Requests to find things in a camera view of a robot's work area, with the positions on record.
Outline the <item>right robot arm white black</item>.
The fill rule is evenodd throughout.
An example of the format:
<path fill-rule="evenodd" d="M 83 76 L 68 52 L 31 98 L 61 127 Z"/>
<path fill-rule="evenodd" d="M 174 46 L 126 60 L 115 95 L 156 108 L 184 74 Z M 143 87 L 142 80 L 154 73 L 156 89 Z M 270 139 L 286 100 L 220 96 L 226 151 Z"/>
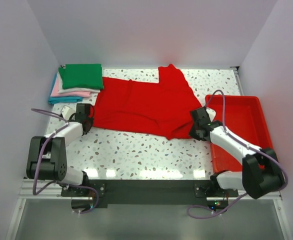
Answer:
<path fill-rule="evenodd" d="M 261 148 L 239 137 L 224 122 L 214 119 L 212 109 L 200 107 L 190 115 L 193 125 L 189 135 L 192 138 L 220 147 L 241 165 L 240 172 L 222 170 L 210 177 L 212 195 L 219 197 L 227 190 L 242 190 L 258 199 L 286 187 L 287 178 L 273 149 Z"/>

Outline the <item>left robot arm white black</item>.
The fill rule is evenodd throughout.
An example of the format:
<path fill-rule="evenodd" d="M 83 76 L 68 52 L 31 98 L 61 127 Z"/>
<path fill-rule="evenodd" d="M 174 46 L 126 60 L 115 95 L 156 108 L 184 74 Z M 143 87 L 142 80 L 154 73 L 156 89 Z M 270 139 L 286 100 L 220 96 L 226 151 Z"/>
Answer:
<path fill-rule="evenodd" d="M 33 108 L 32 111 L 57 118 L 63 125 L 44 136 L 34 136 L 30 140 L 26 175 L 36 183 L 50 180 L 72 185 L 78 196 L 90 191 L 87 174 L 68 166 L 67 147 L 86 135 L 94 125 L 95 107 L 89 103 L 78 103 L 72 109 L 66 106 L 60 114 Z"/>

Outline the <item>red t shirt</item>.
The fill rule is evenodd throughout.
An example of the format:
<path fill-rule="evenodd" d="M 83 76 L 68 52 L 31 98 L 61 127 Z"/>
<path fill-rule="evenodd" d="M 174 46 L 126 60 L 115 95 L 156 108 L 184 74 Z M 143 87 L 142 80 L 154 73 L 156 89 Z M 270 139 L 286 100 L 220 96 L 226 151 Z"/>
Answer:
<path fill-rule="evenodd" d="M 94 105 L 94 127 L 188 139 L 192 110 L 202 105 L 173 64 L 158 68 L 159 82 L 104 77 Z"/>

